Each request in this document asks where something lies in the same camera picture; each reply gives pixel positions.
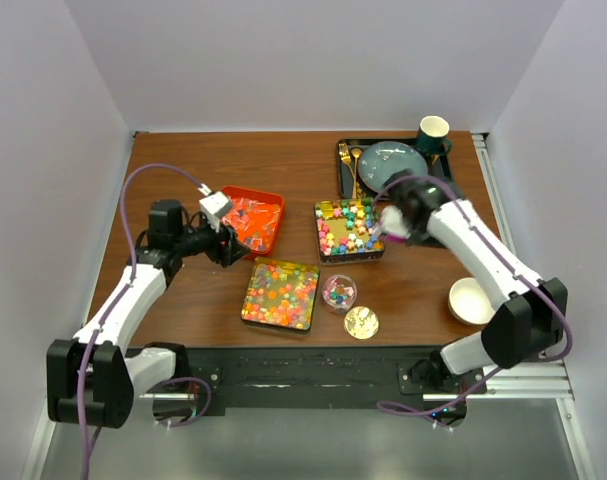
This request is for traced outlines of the orange candy box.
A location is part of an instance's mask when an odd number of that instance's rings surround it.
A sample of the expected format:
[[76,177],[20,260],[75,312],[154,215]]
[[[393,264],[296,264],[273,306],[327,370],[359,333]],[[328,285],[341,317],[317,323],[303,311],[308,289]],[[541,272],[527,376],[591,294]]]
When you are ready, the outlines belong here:
[[246,258],[269,255],[283,220],[284,199],[274,193],[238,186],[225,186],[222,192],[232,201],[223,222],[231,226],[239,242],[250,249]]

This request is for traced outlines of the candy tin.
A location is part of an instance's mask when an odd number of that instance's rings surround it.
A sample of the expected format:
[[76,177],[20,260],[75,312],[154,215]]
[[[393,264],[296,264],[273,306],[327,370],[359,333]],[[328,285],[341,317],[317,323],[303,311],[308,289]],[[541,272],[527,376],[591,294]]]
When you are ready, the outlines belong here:
[[320,279],[317,265],[256,257],[240,311],[252,326],[307,334]]
[[319,201],[314,204],[319,260],[325,265],[380,259],[382,237],[374,232],[379,219],[371,198]]

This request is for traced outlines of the clear plastic jar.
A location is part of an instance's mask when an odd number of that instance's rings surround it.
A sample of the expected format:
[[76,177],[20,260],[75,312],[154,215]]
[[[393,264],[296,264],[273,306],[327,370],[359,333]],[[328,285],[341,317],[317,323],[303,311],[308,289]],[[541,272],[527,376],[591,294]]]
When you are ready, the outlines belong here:
[[353,307],[357,295],[356,283],[346,275],[332,275],[322,287],[324,304],[335,314],[347,313]]

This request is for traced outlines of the gold jar lid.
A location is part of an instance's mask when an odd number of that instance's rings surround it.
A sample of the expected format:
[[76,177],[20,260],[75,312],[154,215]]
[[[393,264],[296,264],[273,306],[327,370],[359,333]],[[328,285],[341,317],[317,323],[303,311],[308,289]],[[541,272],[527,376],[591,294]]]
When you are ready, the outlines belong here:
[[379,330],[378,316],[365,306],[357,306],[349,310],[343,324],[345,331],[357,340],[368,340]]

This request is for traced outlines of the purple plastic scoop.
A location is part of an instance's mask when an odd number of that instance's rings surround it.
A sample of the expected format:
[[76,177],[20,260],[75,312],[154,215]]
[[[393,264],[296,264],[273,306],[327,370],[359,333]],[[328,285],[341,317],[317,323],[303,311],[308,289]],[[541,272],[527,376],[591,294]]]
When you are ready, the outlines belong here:
[[402,238],[402,237],[398,237],[398,236],[390,235],[390,234],[382,234],[381,238],[382,238],[382,240],[384,240],[386,242],[392,242],[392,243],[396,243],[396,244],[406,244],[407,243],[406,238]]

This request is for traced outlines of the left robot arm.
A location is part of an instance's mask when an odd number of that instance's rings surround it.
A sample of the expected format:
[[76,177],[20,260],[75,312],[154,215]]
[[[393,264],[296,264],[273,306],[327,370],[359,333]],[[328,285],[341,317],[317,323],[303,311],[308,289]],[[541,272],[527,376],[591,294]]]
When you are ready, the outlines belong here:
[[179,392],[192,382],[185,346],[153,342],[127,354],[139,324],[166,292],[187,257],[204,254],[228,267],[248,255],[224,216],[231,199],[215,192],[199,202],[191,225],[183,205],[154,202],[148,227],[134,244],[134,255],[119,283],[95,316],[70,340],[55,340],[46,354],[47,408],[59,423],[117,429],[128,419],[134,400],[162,386]]

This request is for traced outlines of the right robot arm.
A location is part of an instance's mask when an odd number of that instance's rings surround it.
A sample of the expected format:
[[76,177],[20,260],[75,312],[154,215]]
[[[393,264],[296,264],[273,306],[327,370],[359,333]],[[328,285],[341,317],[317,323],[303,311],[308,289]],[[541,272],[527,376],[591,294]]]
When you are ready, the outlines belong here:
[[415,363],[409,370],[413,382],[449,393],[472,370],[491,365],[510,369],[558,344],[571,350],[566,286],[523,264],[453,183],[403,170],[385,181],[383,192],[392,201],[380,217],[383,233],[406,245],[436,239],[478,282],[494,311],[481,331]]

